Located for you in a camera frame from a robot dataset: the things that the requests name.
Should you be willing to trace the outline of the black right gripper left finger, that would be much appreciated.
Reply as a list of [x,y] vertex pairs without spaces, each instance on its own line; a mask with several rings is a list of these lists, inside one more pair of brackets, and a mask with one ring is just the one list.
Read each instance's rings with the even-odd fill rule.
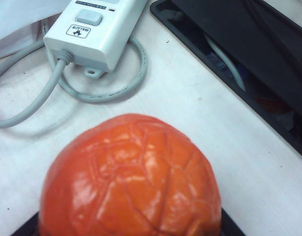
[[11,236],[39,236],[38,212],[17,229]]

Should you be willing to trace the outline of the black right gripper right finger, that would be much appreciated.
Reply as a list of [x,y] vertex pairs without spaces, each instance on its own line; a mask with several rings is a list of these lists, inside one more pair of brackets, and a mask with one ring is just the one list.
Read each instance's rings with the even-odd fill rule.
[[220,236],[246,236],[229,214],[222,208]]

